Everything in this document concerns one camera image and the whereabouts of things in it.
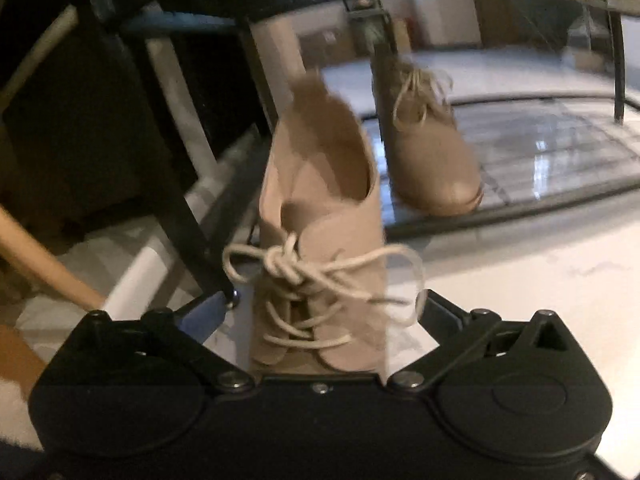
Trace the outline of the tan lace-up ankle boot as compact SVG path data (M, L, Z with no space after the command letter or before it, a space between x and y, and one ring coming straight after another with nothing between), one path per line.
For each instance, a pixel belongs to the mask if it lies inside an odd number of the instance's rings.
M380 175L360 120L321 75L291 82L258 200L259 244L230 244L222 266L254 288L250 358L260 372L384 370L387 331L410 327L425 297L387 292L390 258L425 284L420 255L386 244Z

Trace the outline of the wooden chair leg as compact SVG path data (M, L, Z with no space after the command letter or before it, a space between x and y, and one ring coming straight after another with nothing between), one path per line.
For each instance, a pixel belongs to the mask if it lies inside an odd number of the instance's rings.
M105 297L81 281L1 208L1 255L25 278L47 285L86 311L101 309Z

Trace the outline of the black metal shoe rack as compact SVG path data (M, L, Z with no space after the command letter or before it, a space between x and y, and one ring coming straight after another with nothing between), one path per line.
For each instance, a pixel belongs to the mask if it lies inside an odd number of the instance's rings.
M141 94L145 126L138 134L138 154L148 167L154 214L165 246L198 284L233 297L234 289L222 274L219 258L222 246L231 240L248 211L259 174L267 163L272 127L258 126L254 136L239 144L240 158L230 180L206 206L204 216L197 217L167 165L157 157L163 146L162 130L172 119L142 44L147 39L180 34L225 32L237 28L238 22L213 15L148 12L145 7L152 1L129 0L122 10L115 10L112 0L91 0L91 4L101 34L119 41L119 58L126 63ZM386 224L391 240L495 226L638 190L636 174L619 178L608 174L612 167L636 164L638 155L586 116L570 114L565 103L610 103L616 126L623 125L627 112L638 110L638 96L629 94L626 85L623 18L638 16L639 0L566 1L579 3L585 10L597 9L608 17L611 90L489 93L454 100L454 107L463 113L464 135L480 158L483 181L495 201L450 220L405 212Z

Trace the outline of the white metal frame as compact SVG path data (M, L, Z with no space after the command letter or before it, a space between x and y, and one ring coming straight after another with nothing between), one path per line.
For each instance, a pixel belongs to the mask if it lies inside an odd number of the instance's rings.
M209 15L149 12L156 0L65 0L65 6L16 62L1 88L1 106L8 108L37 67L78 25L94 29L125 71L136 92L144 127L132 139L131 153L146 166L141 179L153 200L154 214L171 247L206 292L222 292L226 307L240 296L224 274L221 252L233 235L220 230L208 238L194 217L167 162L166 136L179 130L153 66L146 42L175 34L208 34L233 26Z

